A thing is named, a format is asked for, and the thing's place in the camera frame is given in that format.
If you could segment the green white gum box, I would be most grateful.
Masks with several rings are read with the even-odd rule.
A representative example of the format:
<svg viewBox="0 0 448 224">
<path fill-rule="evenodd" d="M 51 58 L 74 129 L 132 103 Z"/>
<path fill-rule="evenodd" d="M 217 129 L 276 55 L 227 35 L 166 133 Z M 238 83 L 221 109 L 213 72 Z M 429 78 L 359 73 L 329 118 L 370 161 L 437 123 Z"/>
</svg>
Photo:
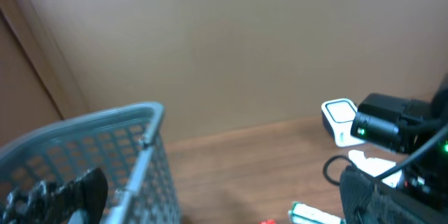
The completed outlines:
<svg viewBox="0 0 448 224">
<path fill-rule="evenodd" d="M 288 216 L 293 224 L 346 224 L 344 219 L 302 202 L 293 202 Z"/>
</svg>

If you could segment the red Nescafe coffee stick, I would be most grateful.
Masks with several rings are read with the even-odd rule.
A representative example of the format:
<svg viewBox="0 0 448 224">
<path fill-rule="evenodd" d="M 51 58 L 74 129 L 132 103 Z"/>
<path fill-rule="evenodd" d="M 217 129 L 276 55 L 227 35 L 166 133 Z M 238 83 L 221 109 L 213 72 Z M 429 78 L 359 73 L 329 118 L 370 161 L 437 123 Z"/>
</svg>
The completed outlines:
<svg viewBox="0 0 448 224">
<path fill-rule="evenodd" d="M 260 221 L 258 224 L 277 224 L 277 222 L 274 219 L 267 219 Z"/>
</svg>

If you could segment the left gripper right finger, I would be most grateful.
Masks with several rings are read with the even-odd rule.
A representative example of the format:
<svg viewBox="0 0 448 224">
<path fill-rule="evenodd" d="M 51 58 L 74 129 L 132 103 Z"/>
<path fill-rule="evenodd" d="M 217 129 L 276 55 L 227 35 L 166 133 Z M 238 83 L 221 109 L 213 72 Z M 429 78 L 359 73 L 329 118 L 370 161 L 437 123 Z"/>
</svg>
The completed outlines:
<svg viewBox="0 0 448 224">
<path fill-rule="evenodd" d="M 339 192 L 347 224 L 447 224 L 446 214 L 354 166 L 341 173 Z"/>
</svg>

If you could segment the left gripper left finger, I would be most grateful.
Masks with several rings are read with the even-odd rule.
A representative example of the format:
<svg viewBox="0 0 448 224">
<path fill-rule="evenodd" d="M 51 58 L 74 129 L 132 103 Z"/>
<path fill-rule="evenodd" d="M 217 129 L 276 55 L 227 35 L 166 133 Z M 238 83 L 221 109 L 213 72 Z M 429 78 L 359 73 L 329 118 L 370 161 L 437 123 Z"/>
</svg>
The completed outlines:
<svg viewBox="0 0 448 224">
<path fill-rule="evenodd" d="M 1 222 L 97 224 L 106 208 L 108 191 L 106 175 L 99 167 L 64 185 L 41 180 L 27 192 L 16 188 L 8 194 L 1 205 Z"/>
</svg>

